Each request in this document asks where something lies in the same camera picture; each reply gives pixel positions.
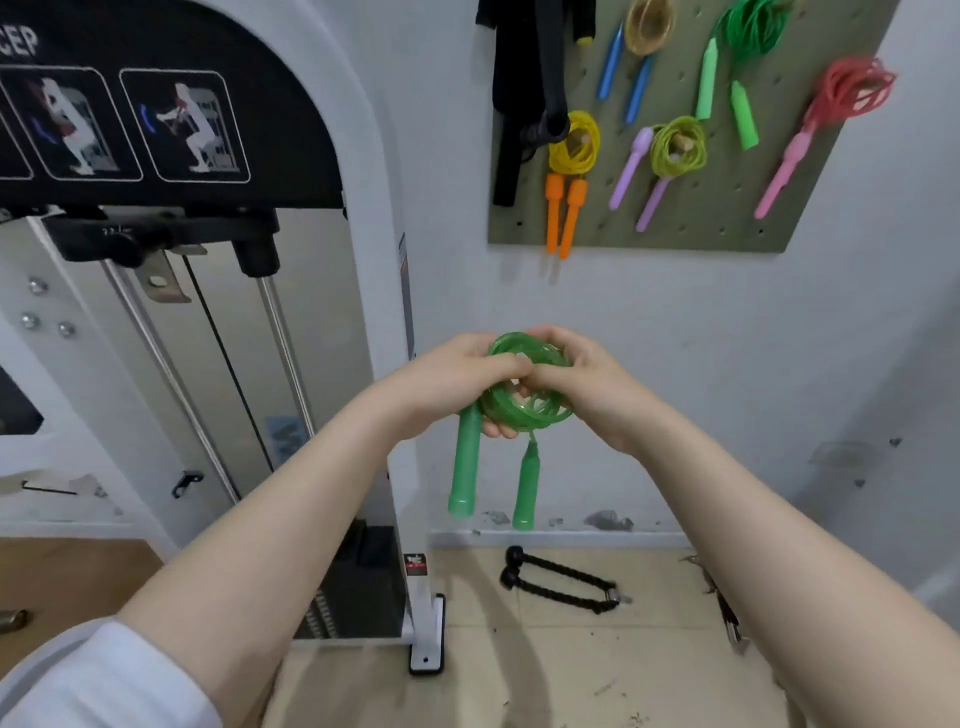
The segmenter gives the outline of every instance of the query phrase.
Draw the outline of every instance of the lime green jump rope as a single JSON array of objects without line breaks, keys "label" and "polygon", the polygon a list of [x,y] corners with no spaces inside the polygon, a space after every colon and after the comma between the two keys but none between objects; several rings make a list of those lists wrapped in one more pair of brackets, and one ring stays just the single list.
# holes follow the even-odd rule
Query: lime green jump rope
[{"label": "lime green jump rope", "polygon": [[[522,353],[534,364],[570,366],[559,349],[530,334],[518,331],[505,333],[493,342],[490,351],[487,352],[489,356],[499,353]],[[505,383],[495,384],[484,392],[479,400],[460,413],[457,454],[453,461],[453,487],[450,490],[447,510],[460,518],[473,515],[481,424],[486,415],[494,422],[506,425],[517,432],[530,433],[530,444],[520,462],[514,528],[518,531],[531,530],[534,527],[537,486],[540,480],[540,452],[534,430],[562,422],[571,414],[573,411],[569,406],[564,406],[563,395],[559,392],[535,392],[528,399],[520,400],[506,387]]]}]

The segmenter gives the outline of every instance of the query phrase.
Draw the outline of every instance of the blue jump rope handle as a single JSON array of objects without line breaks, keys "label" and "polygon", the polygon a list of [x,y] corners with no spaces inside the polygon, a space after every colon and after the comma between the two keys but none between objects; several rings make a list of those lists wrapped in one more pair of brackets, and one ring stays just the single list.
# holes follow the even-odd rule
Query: blue jump rope handle
[{"label": "blue jump rope handle", "polygon": [[597,98],[603,101],[610,96],[610,89],[613,86],[613,74],[616,73],[616,65],[620,62],[620,54],[623,53],[623,22],[616,29],[616,35],[610,44],[610,50],[607,51],[607,62],[603,67],[603,76],[600,77],[600,87],[597,88]]},{"label": "blue jump rope handle", "polygon": [[647,84],[650,81],[650,74],[653,69],[654,56],[650,55],[643,59],[643,65],[640,66],[640,71],[636,74],[636,83],[630,94],[630,103],[627,105],[627,115],[624,119],[628,126],[636,121],[636,115],[640,111],[640,102],[643,101],[643,92],[647,90]]}]

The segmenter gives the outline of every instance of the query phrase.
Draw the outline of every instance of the white sleeve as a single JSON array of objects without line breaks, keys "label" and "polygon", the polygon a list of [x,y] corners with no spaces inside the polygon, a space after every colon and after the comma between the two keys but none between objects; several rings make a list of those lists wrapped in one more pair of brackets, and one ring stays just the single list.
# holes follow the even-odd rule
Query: white sleeve
[{"label": "white sleeve", "polygon": [[0,728],[223,728],[173,660],[112,621],[53,667]]}]

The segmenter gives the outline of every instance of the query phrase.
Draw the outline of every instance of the pegboard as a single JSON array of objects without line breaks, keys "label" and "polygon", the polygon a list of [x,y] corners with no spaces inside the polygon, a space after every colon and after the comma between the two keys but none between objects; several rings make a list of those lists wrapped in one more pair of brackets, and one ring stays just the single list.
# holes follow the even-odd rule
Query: pegboard
[{"label": "pegboard", "polygon": [[[569,42],[564,69],[567,105],[589,111],[601,135],[596,166],[587,175],[589,193],[577,225],[574,254],[584,247],[742,253],[786,250],[840,127],[817,132],[806,159],[764,220],[755,220],[754,210],[780,166],[787,143],[800,130],[819,76],[836,59],[874,55],[898,0],[806,0],[799,4],[780,45],[768,56],[750,61],[738,74],[750,93],[760,134],[759,146],[747,152],[740,148],[730,106],[732,53],[721,44],[713,115],[703,122],[708,133],[708,165],[674,180],[647,232],[635,232],[636,218],[656,182],[649,160],[645,158],[637,168],[623,203],[611,212],[608,204],[613,186],[640,129],[693,115],[704,50],[729,4],[730,0],[674,0],[675,33],[657,53],[639,115],[630,127],[624,125],[624,112],[640,58],[624,49],[610,97],[599,101],[596,93],[613,34],[631,1],[598,2],[596,40],[587,48]],[[493,170],[499,123],[498,119],[493,132]],[[547,150],[542,148],[520,167],[515,206],[491,206],[489,242],[545,245],[547,171]]]}]

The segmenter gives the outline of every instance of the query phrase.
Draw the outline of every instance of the black rubber grip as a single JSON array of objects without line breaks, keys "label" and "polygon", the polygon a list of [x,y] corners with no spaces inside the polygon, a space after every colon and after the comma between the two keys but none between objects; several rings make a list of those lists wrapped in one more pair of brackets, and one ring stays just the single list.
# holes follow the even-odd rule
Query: black rubber grip
[{"label": "black rubber grip", "polygon": [[240,263],[240,270],[248,278],[264,279],[280,270],[280,257],[272,235],[252,240],[233,240],[233,251]]}]

